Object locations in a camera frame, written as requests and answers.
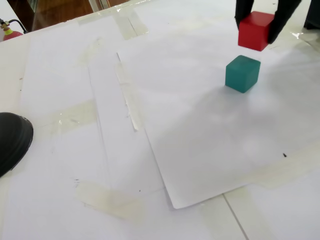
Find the wooden floor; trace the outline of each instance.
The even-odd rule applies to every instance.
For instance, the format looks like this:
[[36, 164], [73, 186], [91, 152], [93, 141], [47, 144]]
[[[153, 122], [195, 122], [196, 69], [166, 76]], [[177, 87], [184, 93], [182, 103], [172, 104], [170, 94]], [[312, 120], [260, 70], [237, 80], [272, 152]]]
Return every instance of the wooden floor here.
[[[27, 0], [7, 0], [29, 32], [93, 12], [89, 0], [37, 0], [35, 12]], [[128, 0], [107, 0], [110, 7]]]
[[33, 30], [93, 13], [88, 0], [38, 0]]

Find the block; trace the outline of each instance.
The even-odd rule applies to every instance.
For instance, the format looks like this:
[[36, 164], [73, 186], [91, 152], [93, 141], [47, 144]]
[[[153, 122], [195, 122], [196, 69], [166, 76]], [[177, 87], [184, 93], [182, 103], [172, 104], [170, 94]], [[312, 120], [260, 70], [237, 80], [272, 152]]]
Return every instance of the block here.
[[245, 93], [258, 81], [260, 62], [246, 56], [237, 56], [225, 69], [225, 85]]
[[253, 11], [239, 24], [238, 45], [262, 51], [268, 45], [270, 23], [274, 14]]

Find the tape strip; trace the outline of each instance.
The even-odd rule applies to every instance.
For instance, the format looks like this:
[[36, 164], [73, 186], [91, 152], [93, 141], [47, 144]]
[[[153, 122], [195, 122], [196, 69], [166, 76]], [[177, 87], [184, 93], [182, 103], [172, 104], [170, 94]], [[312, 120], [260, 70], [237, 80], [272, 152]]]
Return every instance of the tape strip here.
[[320, 167], [320, 142], [250, 173], [244, 181], [273, 189], [302, 177], [318, 167]]
[[224, 196], [239, 223], [241, 223], [247, 239], [277, 239], [246, 187], [240, 187], [224, 193]]
[[97, 121], [97, 108], [94, 99], [58, 110], [43, 117], [27, 116], [34, 128], [52, 125], [50, 134], [64, 134]]
[[136, 94], [137, 91], [128, 74], [124, 70], [122, 63], [118, 63], [115, 66], [115, 73], [128, 107], [133, 127], [138, 131], [143, 127], [143, 118], [139, 108], [139, 101]]
[[150, 1], [151, 0], [133, 0], [124, 4], [110, 7], [108, 9], [82, 17], [80, 20], [78, 20], [78, 24], [81, 26], [101, 18], [112, 16], [123, 38], [125, 40], [129, 40], [149, 32], [147, 26], [142, 23], [137, 13], [134, 11], [134, 8], [135, 6], [140, 6], [141, 4], [148, 3]]
[[243, 233], [223, 195], [206, 200], [196, 208], [213, 240], [247, 240], [245, 237], [240, 237]]
[[121, 16], [117, 12], [112, 17], [115, 23], [118, 25], [120, 33], [122, 34], [125, 40], [129, 40], [138, 36], [133, 26], [131, 25], [128, 17]]
[[140, 223], [144, 217], [141, 200], [119, 191], [109, 190], [93, 182], [80, 182], [75, 189], [76, 198], [103, 213]]
[[147, 34], [149, 32], [147, 26], [140, 20], [138, 14], [132, 7], [120, 8], [118, 10], [118, 14], [123, 18], [128, 18], [136, 36]]

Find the fire extinguisher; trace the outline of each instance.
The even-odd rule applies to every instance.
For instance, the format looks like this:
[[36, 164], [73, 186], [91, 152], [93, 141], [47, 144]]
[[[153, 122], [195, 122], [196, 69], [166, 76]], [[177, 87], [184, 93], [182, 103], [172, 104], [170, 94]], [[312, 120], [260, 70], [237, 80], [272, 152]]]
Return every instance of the fire extinguisher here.
[[3, 37], [3, 40], [8, 40], [8, 39], [13, 39], [15, 37], [18, 37], [18, 36], [21, 36], [23, 35], [22, 33], [18, 32], [18, 31], [12, 31], [10, 29], [10, 23], [12, 22], [18, 22], [21, 26], [21, 28], [23, 29], [23, 33], [26, 34], [28, 33], [28, 31], [25, 29], [25, 27], [22, 25], [22, 23], [17, 20], [17, 19], [12, 19], [10, 21], [3, 21], [1, 18], [0, 18], [0, 24], [1, 24], [1, 28], [3, 29], [4, 31], [4, 37]]

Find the red cube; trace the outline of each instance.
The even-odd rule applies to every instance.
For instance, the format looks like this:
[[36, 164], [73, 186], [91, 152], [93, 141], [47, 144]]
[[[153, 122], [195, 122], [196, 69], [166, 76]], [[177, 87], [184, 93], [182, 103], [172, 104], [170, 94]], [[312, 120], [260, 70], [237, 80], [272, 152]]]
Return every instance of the red cube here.
[[268, 45], [269, 26], [274, 14], [253, 11], [240, 22], [238, 45], [262, 51]]

